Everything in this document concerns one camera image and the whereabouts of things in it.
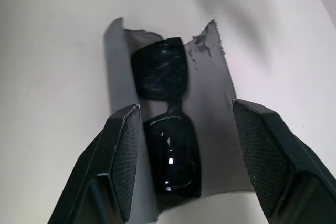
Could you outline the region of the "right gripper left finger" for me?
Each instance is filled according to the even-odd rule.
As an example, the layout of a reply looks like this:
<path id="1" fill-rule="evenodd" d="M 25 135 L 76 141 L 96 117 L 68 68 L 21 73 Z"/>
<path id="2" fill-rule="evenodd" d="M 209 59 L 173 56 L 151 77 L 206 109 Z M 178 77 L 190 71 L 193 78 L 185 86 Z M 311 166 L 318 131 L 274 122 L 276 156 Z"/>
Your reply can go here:
<path id="1" fill-rule="evenodd" d="M 49 223 L 127 223 L 139 146 L 138 104 L 115 111 L 77 159 Z"/>

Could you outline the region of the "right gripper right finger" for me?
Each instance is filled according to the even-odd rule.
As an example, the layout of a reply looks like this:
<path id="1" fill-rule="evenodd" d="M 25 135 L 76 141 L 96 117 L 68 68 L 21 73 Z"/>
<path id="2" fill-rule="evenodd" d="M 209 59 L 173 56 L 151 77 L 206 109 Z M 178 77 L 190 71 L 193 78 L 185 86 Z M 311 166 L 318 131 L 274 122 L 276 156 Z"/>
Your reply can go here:
<path id="1" fill-rule="evenodd" d="M 335 223 L 335 178 L 280 115 L 232 103 L 245 167 L 269 223 Z"/>

